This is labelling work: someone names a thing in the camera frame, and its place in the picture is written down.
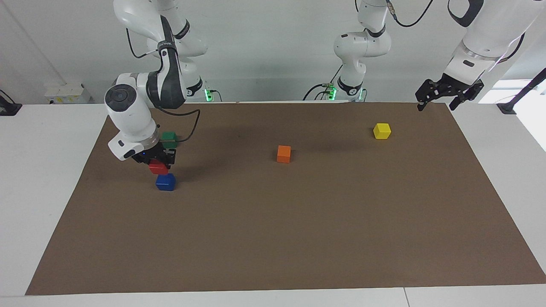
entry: black stand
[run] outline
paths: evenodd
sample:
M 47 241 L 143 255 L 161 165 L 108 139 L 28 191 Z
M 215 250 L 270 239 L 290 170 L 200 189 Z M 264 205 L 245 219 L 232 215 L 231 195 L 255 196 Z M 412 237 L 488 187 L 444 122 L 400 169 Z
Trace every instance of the black stand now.
M 0 107 L 4 108 L 4 111 L 0 111 L 0 116 L 14 116 L 22 106 L 20 103 L 9 103 L 4 97 L 0 96 Z
M 497 107 L 503 114 L 516 115 L 514 111 L 514 106 L 517 104 L 527 93 L 529 93 L 533 88 L 538 86 L 546 79 L 546 68 L 542 69 L 538 75 L 527 84 L 510 102 L 508 103 L 497 103 Z

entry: white wall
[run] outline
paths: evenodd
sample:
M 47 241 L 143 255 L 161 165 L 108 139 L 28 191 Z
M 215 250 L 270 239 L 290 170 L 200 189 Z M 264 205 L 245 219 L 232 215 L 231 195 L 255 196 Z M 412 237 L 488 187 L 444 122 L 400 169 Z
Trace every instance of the white wall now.
M 98 101 L 120 73 L 158 67 L 154 58 L 132 57 L 112 0 L 3 2 L 62 78 L 83 83 Z M 400 20 L 410 22 L 427 3 L 396 1 L 395 5 Z M 192 27 L 210 42 L 209 52 L 196 59 L 201 74 L 230 101 L 302 99 L 311 86 L 329 81 L 341 64 L 333 52 L 335 37 L 362 30 L 351 0 L 182 0 L 181 4 Z M 414 92 L 425 79 L 439 79 L 465 33 L 450 19 L 446 5 L 447 1 L 435 1 L 422 22 L 410 29 L 388 19 L 391 52 L 366 60 L 368 101 L 414 101 Z M 543 14 L 529 31 L 523 50 L 544 32 L 545 25 Z M 4 28 L 0 31 L 3 54 Z M 144 39 L 134 36 L 134 45 L 137 53 L 143 51 Z M 20 67 L 26 61 L 9 60 L 16 71 L 24 70 Z M 496 68 L 486 83 L 492 86 L 510 65 Z M 46 75 L 37 69 L 32 77 L 41 80 Z M 21 77 L 31 80 L 28 74 Z M 42 94 L 37 81 L 28 82 Z M 11 92 L 21 91 L 12 88 Z M 41 99 L 33 96 L 35 103 Z

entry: white table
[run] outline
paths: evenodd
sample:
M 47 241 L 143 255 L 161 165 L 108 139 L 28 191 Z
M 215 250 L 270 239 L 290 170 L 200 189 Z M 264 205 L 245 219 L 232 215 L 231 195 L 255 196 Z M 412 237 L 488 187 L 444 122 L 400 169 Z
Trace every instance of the white table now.
M 454 116 L 544 270 L 546 152 L 494 105 Z M 0 117 L 0 306 L 546 306 L 546 285 L 23 297 L 105 118 L 102 105 Z

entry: yellow cube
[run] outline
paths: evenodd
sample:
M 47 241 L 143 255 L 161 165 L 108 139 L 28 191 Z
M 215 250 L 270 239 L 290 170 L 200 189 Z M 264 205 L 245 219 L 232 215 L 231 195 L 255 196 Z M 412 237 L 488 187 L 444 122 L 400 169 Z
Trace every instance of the yellow cube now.
M 390 126 L 387 123 L 378 123 L 373 129 L 373 134 L 378 140 L 386 140 L 390 136 Z

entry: orange cube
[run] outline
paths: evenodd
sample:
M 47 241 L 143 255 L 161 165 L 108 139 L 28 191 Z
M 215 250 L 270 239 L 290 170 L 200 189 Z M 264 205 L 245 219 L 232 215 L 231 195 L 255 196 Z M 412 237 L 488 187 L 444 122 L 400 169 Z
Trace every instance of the orange cube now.
M 277 162 L 278 163 L 290 163 L 290 146 L 279 145 L 277 150 Z

